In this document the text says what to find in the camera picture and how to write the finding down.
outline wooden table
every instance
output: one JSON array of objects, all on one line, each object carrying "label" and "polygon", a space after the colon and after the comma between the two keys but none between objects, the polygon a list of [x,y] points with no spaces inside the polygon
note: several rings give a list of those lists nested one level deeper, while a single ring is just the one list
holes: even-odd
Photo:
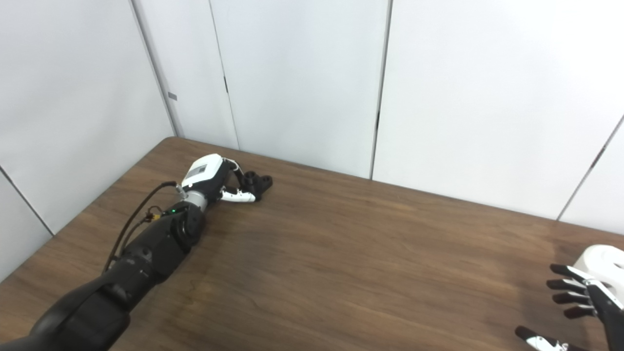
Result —
[{"label": "wooden table", "polygon": [[0,284],[0,342],[98,276],[145,195],[213,152],[275,184],[259,203],[208,213],[198,247],[135,309],[114,350],[529,351],[518,324],[607,349],[599,321],[567,320],[544,283],[549,263],[624,237],[179,138]]}]

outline robotic hand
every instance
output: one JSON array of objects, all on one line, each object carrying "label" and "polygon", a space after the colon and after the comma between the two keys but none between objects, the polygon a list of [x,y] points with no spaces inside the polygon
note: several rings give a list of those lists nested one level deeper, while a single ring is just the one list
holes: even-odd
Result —
[{"label": "robotic hand", "polygon": [[[225,185],[230,172],[240,188]],[[30,335],[0,345],[0,351],[110,349],[130,324],[132,309],[154,286],[169,278],[197,244],[207,206],[219,200],[260,201],[272,185],[271,177],[243,173],[235,161],[217,154],[195,161],[181,185],[163,183],[141,203],[119,235],[100,277],[65,294],[35,323]],[[175,186],[181,201],[163,211],[116,256],[132,219],[166,186]]]},{"label": "robotic hand", "polygon": [[[598,317],[605,326],[610,351],[624,351],[624,305],[591,275],[567,265],[552,264],[550,270],[569,279],[554,279],[546,282],[553,290],[569,290],[553,295],[556,304],[578,304],[563,314],[569,319],[584,316]],[[557,339],[538,335],[519,326],[516,335],[539,351],[586,351],[574,345],[561,343]]]}]

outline wire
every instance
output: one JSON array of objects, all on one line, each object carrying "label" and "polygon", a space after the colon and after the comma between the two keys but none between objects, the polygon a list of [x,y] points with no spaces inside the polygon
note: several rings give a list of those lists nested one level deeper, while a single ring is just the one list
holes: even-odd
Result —
[{"label": "wire", "polygon": [[162,213],[162,209],[158,206],[150,206],[150,208],[147,209],[147,212],[151,212],[152,209],[157,209],[159,213]]},{"label": "wire", "polygon": [[125,247],[128,245],[128,240],[130,240],[130,237],[132,236],[132,233],[134,233],[135,230],[137,230],[137,228],[139,228],[139,226],[145,222],[148,221],[148,217],[143,217],[139,223],[136,223],[132,228],[130,228],[130,231],[128,231],[128,234],[126,234],[125,238],[124,238],[124,242],[121,244],[121,249],[119,249],[119,254],[123,254]]},{"label": "wire", "polygon": [[143,206],[145,206],[145,204],[152,198],[152,196],[154,196],[154,194],[156,194],[160,189],[164,187],[175,187],[176,185],[177,185],[176,182],[164,182],[160,184],[159,186],[154,188],[154,190],[152,190],[152,192],[149,193],[147,197],[141,202],[141,204],[137,207],[137,209],[134,210],[134,212],[132,213],[130,218],[128,218],[128,221],[125,223],[124,227],[122,228],[121,232],[119,233],[119,236],[117,237],[117,240],[115,241],[115,245],[113,245],[113,249],[110,251],[108,259],[106,259],[106,264],[104,264],[104,270],[102,271],[102,274],[106,273],[106,271],[109,269],[110,263],[113,261],[113,258],[115,257],[115,252],[117,252],[117,248],[119,247],[119,243],[124,237],[125,231],[128,230],[128,227],[130,227],[130,223],[132,223],[132,221],[137,216],[139,211],[141,211]]}]

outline black cable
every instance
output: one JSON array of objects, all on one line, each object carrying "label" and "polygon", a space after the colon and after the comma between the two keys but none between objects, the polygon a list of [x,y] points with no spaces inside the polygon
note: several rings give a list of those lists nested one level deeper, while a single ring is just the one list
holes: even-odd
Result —
[{"label": "black cable", "polygon": [[134,233],[135,230],[137,230],[137,228],[139,228],[139,226],[143,223],[149,223],[152,221],[152,219],[154,219],[154,214],[152,213],[152,209],[157,209],[158,210],[158,215],[162,214],[162,209],[159,206],[150,206],[147,209],[147,213],[145,213],[145,217],[143,217],[141,219],[141,221],[139,221],[139,223],[136,223],[132,228],[130,228],[130,231],[128,231],[128,233],[125,235],[124,237],[124,241],[121,244],[121,247],[119,249],[119,255],[122,255],[124,253],[125,247],[128,245],[128,240],[130,240],[130,238],[132,237],[132,233]]},{"label": "black cable", "polygon": [[151,212],[152,209],[157,209],[158,210],[158,214],[162,213],[162,209],[160,207],[156,206],[156,205],[155,206],[150,206],[150,208],[147,209],[147,212]]},{"label": "black cable", "polygon": [[152,190],[152,192],[141,202],[141,204],[137,207],[137,209],[134,210],[130,218],[128,218],[128,221],[125,223],[124,228],[122,228],[121,232],[119,233],[119,236],[117,237],[117,240],[115,241],[115,245],[113,245],[113,249],[110,251],[109,258],[106,260],[106,264],[104,265],[104,270],[102,271],[102,274],[106,273],[106,271],[109,269],[110,263],[113,261],[113,257],[115,257],[115,253],[117,252],[117,248],[119,247],[119,243],[121,242],[121,239],[124,237],[125,231],[128,230],[128,227],[130,227],[130,223],[132,223],[132,221],[134,220],[134,217],[137,216],[137,214],[139,213],[139,211],[141,211],[143,206],[145,206],[145,204],[152,198],[152,196],[154,196],[154,194],[156,194],[160,189],[164,187],[175,187],[176,185],[177,185],[176,182],[164,182],[160,184],[154,190]]},{"label": "black cable", "polygon": [[130,230],[128,231],[128,234],[125,235],[124,242],[121,244],[121,248],[119,249],[119,255],[122,255],[124,253],[125,247],[128,245],[128,240],[130,240],[132,233],[134,233],[134,231],[137,230],[137,228],[139,228],[141,224],[147,221],[148,221],[147,217],[143,217],[138,223],[136,223],[132,228],[130,228]]}]

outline white wall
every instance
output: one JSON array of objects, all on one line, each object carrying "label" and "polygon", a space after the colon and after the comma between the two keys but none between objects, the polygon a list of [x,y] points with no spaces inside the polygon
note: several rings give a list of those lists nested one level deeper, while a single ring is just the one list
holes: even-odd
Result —
[{"label": "white wall", "polygon": [[0,173],[0,282],[52,236]]},{"label": "white wall", "polygon": [[238,149],[209,0],[135,0],[181,137]]},{"label": "white wall", "polygon": [[561,220],[624,234],[624,128],[613,136]]},{"label": "white wall", "polygon": [[212,0],[241,150],[368,177],[386,0]]},{"label": "white wall", "polygon": [[622,17],[395,0],[373,179],[556,218],[624,111]]},{"label": "white wall", "polygon": [[128,0],[0,2],[0,164],[58,232],[172,135]]}]

